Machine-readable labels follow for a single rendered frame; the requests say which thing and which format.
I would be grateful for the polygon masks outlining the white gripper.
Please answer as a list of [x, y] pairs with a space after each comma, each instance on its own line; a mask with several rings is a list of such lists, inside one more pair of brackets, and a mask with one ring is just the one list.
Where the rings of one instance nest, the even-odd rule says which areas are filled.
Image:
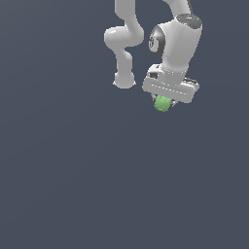
[[173, 72], [163, 69], [161, 64], [153, 64], [147, 72], [142, 89], [152, 94], [153, 101], [156, 101], [157, 95], [174, 99], [170, 107], [174, 107], [178, 101], [191, 103], [199, 89], [199, 82], [185, 78], [185, 74], [185, 71]]

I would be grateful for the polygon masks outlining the green block object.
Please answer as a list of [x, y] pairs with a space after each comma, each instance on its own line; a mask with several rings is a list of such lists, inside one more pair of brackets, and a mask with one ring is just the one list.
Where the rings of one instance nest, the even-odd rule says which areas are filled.
[[166, 112], [171, 105], [171, 101], [171, 98], [158, 95], [156, 97], [154, 106], [158, 111]]

